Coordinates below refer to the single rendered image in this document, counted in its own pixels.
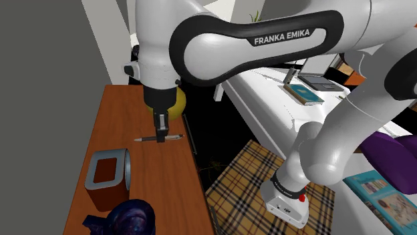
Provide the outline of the grey laptop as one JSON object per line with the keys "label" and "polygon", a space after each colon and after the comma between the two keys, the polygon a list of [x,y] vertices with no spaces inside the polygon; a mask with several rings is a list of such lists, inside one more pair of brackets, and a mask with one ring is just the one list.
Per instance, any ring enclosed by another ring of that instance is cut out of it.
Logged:
{"label": "grey laptop", "polygon": [[337,55],[318,55],[305,60],[297,78],[316,91],[343,91],[343,88],[324,78]]}

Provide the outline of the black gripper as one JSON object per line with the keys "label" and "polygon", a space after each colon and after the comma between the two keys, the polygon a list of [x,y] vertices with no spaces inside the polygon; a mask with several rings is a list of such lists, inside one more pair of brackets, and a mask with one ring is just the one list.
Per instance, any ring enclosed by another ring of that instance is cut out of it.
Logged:
{"label": "black gripper", "polygon": [[155,89],[148,86],[143,87],[144,102],[153,111],[154,127],[156,132],[156,141],[158,143],[165,142],[165,138],[169,132],[168,111],[176,103],[177,88]]}

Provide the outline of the brown wooden table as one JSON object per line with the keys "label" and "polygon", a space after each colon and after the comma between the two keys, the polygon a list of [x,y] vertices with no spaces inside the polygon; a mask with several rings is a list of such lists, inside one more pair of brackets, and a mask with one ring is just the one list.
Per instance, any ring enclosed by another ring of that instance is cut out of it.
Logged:
{"label": "brown wooden table", "polygon": [[153,207],[156,235],[216,235],[182,118],[169,128],[182,139],[137,142],[155,134],[142,86],[105,87],[63,235],[90,235],[82,224],[85,217],[106,216],[94,206],[84,182],[94,152],[119,148],[130,152],[130,197]]}

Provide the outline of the black and silver pen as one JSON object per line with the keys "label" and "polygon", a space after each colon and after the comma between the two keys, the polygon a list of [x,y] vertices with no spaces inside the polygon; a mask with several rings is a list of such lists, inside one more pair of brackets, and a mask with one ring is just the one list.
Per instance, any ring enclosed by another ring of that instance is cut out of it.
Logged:
{"label": "black and silver pen", "polygon": [[[179,140],[183,138],[183,134],[176,134],[176,135],[167,135],[164,137],[164,140]],[[148,136],[148,137],[142,137],[142,138],[136,138],[134,139],[135,142],[147,142],[147,141],[157,141],[156,136]]]}

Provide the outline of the purple cushion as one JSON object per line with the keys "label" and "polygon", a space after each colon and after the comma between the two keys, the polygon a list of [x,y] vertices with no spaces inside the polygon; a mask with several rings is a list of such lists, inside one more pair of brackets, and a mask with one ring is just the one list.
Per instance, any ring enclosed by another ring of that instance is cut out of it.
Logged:
{"label": "purple cushion", "polygon": [[407,195],[417,194],[417,135],[393,138],[375,132],[359,149],[395,189]]}

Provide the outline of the teal book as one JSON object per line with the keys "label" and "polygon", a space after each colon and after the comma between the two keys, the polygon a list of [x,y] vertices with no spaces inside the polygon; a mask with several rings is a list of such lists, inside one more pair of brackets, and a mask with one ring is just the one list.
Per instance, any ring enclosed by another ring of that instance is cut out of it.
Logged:
{"label": "teal book", "polygon": [[316,105],[324,102],[323,99],[307,89],[304,85],[285,84],[283,87],[303,105]]}

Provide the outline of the brown bin with grey rim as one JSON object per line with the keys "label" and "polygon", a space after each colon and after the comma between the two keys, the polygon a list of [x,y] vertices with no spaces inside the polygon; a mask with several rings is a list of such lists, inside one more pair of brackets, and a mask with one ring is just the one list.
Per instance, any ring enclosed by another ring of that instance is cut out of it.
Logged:
{"label": "brown bin with grey rim", "polygon": [[99,212],[112,210],[128,200],[130,183],[130,152],[127,148],[92,154],[84,188]]}

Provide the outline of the white desk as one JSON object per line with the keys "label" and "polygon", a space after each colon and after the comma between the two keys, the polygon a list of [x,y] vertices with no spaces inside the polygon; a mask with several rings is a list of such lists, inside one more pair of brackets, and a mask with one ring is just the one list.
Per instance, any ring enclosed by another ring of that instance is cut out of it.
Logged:
{"label": "white desk", "polygon": [[215,88],[214,100],[227,94],[259,143],[285,159],[299,128],[306,122],[324,122],[326,115],[350,90],[315,91],[324,100],[318,105],[303,105],[283,88],[285,69],[259,68],[242,72]]}

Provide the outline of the light blue illustrated book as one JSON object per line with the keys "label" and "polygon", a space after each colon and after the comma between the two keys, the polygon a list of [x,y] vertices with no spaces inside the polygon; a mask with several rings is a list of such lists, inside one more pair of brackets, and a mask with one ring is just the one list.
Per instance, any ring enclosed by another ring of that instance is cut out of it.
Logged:
{"label": "light blue illustrated book", "polygon": [[417,206],[371,170],[343,179],[393,235],[417,235]]}

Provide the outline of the yellow ball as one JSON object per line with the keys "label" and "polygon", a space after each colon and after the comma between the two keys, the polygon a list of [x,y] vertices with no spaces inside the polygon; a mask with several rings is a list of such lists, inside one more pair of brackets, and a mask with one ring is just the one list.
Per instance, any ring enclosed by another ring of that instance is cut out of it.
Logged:
{"label": "yellow ball", "polygon": [[[180,117],[186,106],[185,93],[179,87],[176,87],[176,88],[177,88],[176,103],[174,106],[167,109],[168,118],[170,121],[175,120],[176,118]],[[152,109],[151,107],[148,107],[147,105],[146,107],[148,111],[151,113],[152,121],[154,121],[154,118],[153,118],[154,109]]]}

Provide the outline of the small grey upright phone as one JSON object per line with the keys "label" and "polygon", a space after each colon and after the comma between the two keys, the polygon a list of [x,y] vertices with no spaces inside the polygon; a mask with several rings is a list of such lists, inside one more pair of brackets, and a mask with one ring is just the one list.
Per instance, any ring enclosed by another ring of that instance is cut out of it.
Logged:
{"label": "small grey upright phone", "polygon": [[286,76],[285,76],[285,78],[284,78],[284,80],[283,80],[283,83],[284,83],[285,85],[290,84],[290,83],[291,83],[291,80],[292,80],[292,79],[293,79],[296,75],[297,75],[297,69],[295,69],[294,67],[289,68],[289,70],[288,70],[288,72],[287,72],[287,74],[286,74]]}

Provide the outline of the dark blue galaxy mug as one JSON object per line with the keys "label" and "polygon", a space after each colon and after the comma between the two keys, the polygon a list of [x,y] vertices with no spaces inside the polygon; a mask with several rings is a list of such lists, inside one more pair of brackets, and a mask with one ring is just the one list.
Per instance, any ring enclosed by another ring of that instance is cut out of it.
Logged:
{"label": "dark blue galaxy mug", "polygon": [[105,218],[87,215],[82,225],[90,235],[156,235],[152,206],[139,199],[117,205]]}

